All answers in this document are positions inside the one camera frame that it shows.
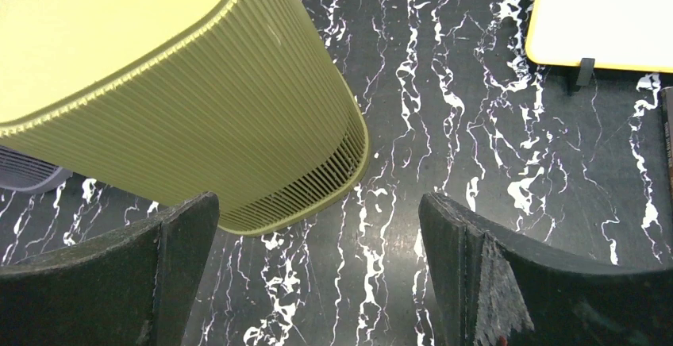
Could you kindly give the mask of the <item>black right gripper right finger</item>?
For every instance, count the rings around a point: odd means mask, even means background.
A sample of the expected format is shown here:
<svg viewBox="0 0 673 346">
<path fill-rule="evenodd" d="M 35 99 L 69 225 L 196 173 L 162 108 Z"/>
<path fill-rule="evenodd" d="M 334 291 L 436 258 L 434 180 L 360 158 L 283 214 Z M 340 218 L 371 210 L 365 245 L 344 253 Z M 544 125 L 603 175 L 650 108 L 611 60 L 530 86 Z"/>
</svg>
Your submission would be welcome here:
<svg viewBox="0 0 673 346">
<path fill-rule="evenodd" d="M 426 193 L 418 216 L 449 345 L 669 345 L 672 269 L 602 263 Z"/>
</svg>

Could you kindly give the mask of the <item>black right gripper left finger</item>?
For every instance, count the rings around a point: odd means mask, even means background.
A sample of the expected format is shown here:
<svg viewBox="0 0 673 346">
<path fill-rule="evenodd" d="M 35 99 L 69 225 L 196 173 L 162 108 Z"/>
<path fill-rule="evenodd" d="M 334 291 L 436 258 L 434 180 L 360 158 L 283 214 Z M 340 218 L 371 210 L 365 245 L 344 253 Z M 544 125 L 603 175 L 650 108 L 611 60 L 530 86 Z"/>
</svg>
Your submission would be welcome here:
<svg viewBox="0 0 673 346">
<path fill-rule="evenodd" d="M 219 214 L 206 192 L 2 267 L 2 344 L 181 344 Z"/>
</svg>

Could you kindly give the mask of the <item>grey slatted bin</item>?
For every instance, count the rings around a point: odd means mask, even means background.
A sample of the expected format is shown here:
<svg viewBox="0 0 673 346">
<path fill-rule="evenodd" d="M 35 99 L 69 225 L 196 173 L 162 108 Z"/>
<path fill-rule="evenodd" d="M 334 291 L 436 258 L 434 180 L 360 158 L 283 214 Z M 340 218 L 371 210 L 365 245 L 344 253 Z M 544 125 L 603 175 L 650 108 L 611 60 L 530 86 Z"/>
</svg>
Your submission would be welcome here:
<svg viewBox="0 0 673 346">
<path fill-rule="evenodd" d="M 55 190 L 73 172 L 1 146 L 1 188 L 26 194 Z"/>
</svg>

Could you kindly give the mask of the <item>olive green slatted bin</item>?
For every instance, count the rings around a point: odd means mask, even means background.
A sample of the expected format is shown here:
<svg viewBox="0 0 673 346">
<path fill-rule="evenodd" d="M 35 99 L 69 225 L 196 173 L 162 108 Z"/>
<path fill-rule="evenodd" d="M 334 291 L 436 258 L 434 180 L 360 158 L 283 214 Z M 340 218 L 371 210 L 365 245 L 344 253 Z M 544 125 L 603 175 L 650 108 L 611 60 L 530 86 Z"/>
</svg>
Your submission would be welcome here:
<svg viewBox="0 0 673 346">
<path fill-rule="evenodd" d="M 363 177 L 360 108 L 300 0 L 1 0 L 1 143 L 259 236 Z"/>
</svg>

